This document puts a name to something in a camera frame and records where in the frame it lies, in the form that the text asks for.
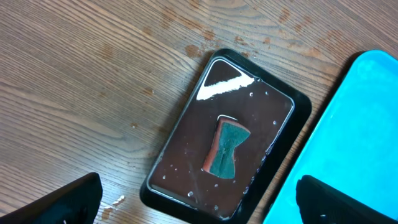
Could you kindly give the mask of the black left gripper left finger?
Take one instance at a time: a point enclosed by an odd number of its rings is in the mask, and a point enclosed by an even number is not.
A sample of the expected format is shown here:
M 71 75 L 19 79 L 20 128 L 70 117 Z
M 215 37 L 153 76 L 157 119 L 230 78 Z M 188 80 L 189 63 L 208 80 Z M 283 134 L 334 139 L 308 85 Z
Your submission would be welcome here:
M 1 217 L 1 223 L 92 224 L 103 195 L 99 174 L 91 172 Z

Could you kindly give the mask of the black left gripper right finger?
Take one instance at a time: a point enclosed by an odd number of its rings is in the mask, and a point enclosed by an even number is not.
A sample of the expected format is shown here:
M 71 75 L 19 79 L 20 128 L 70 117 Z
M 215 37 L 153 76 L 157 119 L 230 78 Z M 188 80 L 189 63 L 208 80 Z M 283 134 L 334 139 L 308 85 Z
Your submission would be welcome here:
M 303 224 L 397 224 L 311 175 L 297 181 L 296 203 Z

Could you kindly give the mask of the green orange sponge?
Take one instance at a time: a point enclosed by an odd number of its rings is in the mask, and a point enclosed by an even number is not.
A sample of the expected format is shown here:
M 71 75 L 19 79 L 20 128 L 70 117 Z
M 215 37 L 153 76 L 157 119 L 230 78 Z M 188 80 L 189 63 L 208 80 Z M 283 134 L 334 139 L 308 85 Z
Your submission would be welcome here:
M 235 150 L 250 135 L 250 130 L 237 119 L 219 115 L 213 142 L 201 169 L 217 178 L 233 179 L 236 173 Z

